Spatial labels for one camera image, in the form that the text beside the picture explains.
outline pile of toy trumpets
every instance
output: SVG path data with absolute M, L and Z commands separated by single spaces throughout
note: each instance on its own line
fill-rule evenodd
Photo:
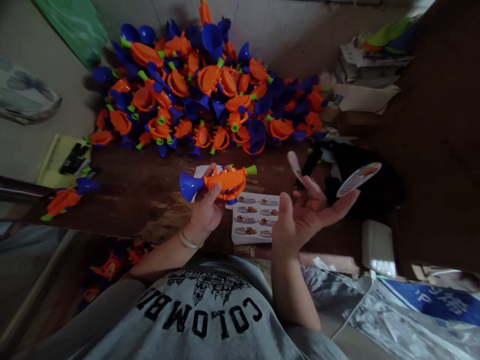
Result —
M 204 0 L 200 19 L 203 29 L 184 30 L 172 19 L 160 38 L 147 25 L 121 27 L 121 45 L 112 41 L 121 66 L 93 71 L 107 105 L 87 141 L 103 147 L 121 136 L 122 148 L 155 143 L 165 157 L 184 139 L 188 156 L 201 159 L 204 148 L 215 154 L 236 144 L 255 157 L 266 146 L 326 135 L 318 75 L 282 79 L 250 55 L 248 42 L 237 55 L 231 21 L 213 24 Z

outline paper card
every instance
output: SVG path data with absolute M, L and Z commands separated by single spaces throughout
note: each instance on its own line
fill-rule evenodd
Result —
M 232 206 L 232 241 L 236 245 L 269 243 L 278 220 L 280 197 L 242 192 Z
M 358 170 L 355 170 L 353 174 L 350 175 L 340 186 L 336 193 L 336 197 L 341 198 L 342 196 L 348 194 L 362 184 L 366 183 L 375 174 L 377 174 L 381 168 L 381 162 L 372 162 L 368 165 L 362 166 Z

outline wrist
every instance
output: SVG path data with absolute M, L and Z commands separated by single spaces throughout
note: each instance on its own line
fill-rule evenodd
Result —
M 201 245 L 209 237 L 210 231 L 200 230 L 189 223 L 187 226 L 185 226 L 185 228 L 183 228 L 183 235 L 189 243 Z

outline sticker sheet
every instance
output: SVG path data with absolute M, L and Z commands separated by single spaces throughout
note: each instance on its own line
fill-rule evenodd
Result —
M 242 192 L 232 205 L 231 238 L 236 245 L 270 243 L 278 220 L 280 197 Z

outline left hand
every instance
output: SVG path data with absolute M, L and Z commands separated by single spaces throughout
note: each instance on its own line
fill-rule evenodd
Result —
M 216 167 L 217 164 L 211 163 L 202 178 L 212 175 Z M 210 190 L 204 187 L 196 194 L 190 223 L 183 230 L 189 242 L 203 243 L 219 226 L 225 210 L 225 201 L 217 197 L 221 191 L 222 185 L 217 183 Z

